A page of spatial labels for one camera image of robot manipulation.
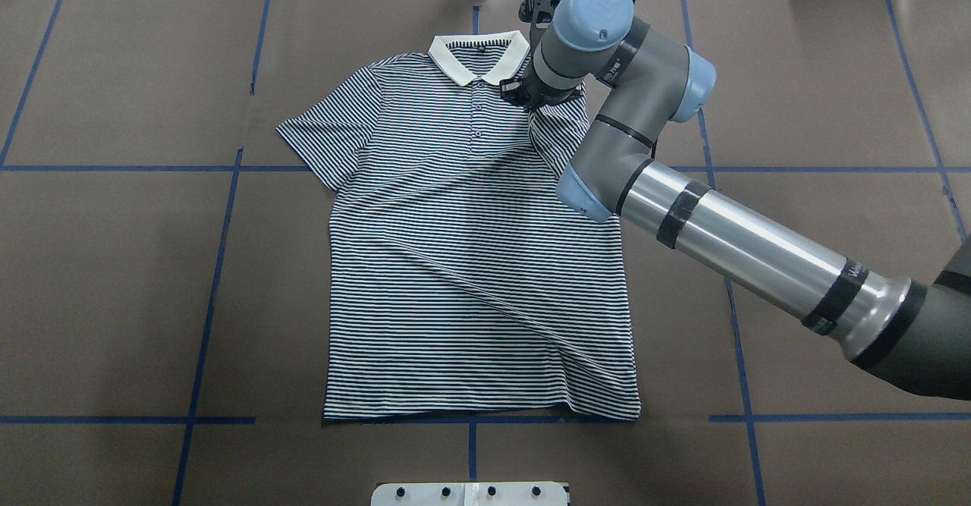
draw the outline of button placket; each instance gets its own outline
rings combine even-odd
[[[476,80],[472,84],[472,120],[469,122],[469,136],[471,140],[481,139],[482,137],[482,88],[485,84],[481,80]]]

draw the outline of striped polo shirt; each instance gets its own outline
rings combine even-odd
[[[437,36],[278,126],[337,192],[325,419],[639,416],[620,224],[555,195],[585,102],[499,97],[528,47],[519,32]]]

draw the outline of short sleeve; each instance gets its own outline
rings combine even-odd
[[[559,178],[589,130],[586,95],[529,113],[529,140],[555,177]]]
[[[381,114],[381,87],[371,67],[355,71],[327,98],[277,126],[277,133],[338,191],[357,170],[358,154],[371,140]]]

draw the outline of light blue joint cap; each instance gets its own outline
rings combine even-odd
[[[671,118],[677,123],[684,123],[694,118],[701,105],[708,102],[717,77],[712,63],[691,50],[691,47],[684,46],[684,48],[687,49],[687,86],[684,87],[684,96],[680,99],[677,112],[674,112]]]
[[[610,49],[620,43],[634,22],[632,0],[563,0],[552,15],[552,29],[572,49]]]
[[[562,177],[559,178],[559,184],[556,184],[556,196],[565,202],[566,206],[575,209],[594,222],[606,222],[613,215],[607,210],[607,206],[603,206],[580,180],[577,171],[573,170],[573,165],[567,165]]]

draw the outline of black tape band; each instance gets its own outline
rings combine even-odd
[[[634,182],[637,181],[637,178],[641,177],[641,173],[643,173],[644,168],[648,168],[648,165],[654,161],[655,160],[653,159],[645,159],[643,163],[638,165],[637,170],[634,171],[634,174],[630,175],[630,178],[627,180],[627,185],[624,185],[624,191],[621,191],[621,197],[617,199],[617,206],[614,207],[614,212],[616,212],[617,215],[621,215],[621,209],[624,207],[624,201],[627,201],[627,193],[630,191],[630,188],[633,187]]]
[[[870,369],[878,362],[883,360],[889,351],[894,349],[895,344],[907,333],[907,329],[913,324],[913,319],[923,306],[923,300],[927,298],[927,287],[919,282],[911,282],[904,301],[897,308],[897,312],[891,321],[881,331],[877,339],[864,348],[858,357],[853,358],[853,365],[860,369]]]
[[[828,335],[836,327],[836,320],[846,312],[860,288],[863,288],[868,275],[870,270],[863,264],[847,258],[839,277],[829,286],[829,291],[822,296],[815,309],[802,319],[802,325],[819,335]]]
[[[630,61],[634,60],[634,55],[641,49],[649,30],[651,30],[651,25],[635,19],[634,23],[630,25],[627,35],[624,36],[620,44],[617,44],[617,50],[614,51],[610,60],[607,60],[607,64],[604,64],[604,67],[597,71],[597,80],[612,89],[616,88],[617,81],[621,79],[621,75],[624,75]]]
[[[961,275],[953,271],[941,271],[934,284],[959,291],[964,295],[971,295],[971,277],[968,277],[968,275]]]
[[[661,222],[658,229],[660,243],[669,247],[669,249],[674,249],[680,230],[684,229],[684,224],[691,219],[691,213],[694,212],[695,206],[698,206],[698,201],[709,191],[711,191],[711,188],[701,184],[700,181],[687,182],[682,192],[674,200],[674,204],[668,209],[665,219]]]
[[[576,80],[576,78],[573,77],[573,75],[563,74],[562,71],[556,70],[556,68],[552,67],[552,64],[549,64],[549,61],[545,59],[545,51],[543,50],[543,46],[540,46],[540,56],[543,59],[543,64],[545,64],[545,66],[549,69],[549,71],[552,71],[552,73],[554,73],[555,75],[559,75],[559,77],[562,77],[565,80]]]
[[[608,116],[606,115],[600,115],[598,113],[596,118],[593,118],[593,120],[600,121],[604,125],[610,125],[611,127],[614,127],[614,129],[620,130],[621,133],[624,133],[625,135],[632,137],[632,139],[637,140],[637,142],[641,142],[642,144],[644,144],[644,146],[647,146],[648,149],[651,149],[651,147],[655,146],[655,142],[649,139],[649,137],[646,137],[641,133],[637,132],[637,130],[634,130],[628,127],[627,125],[624,125],[624,123],[617,121],[617,119],[611,119],[611,118],[608,118]]]

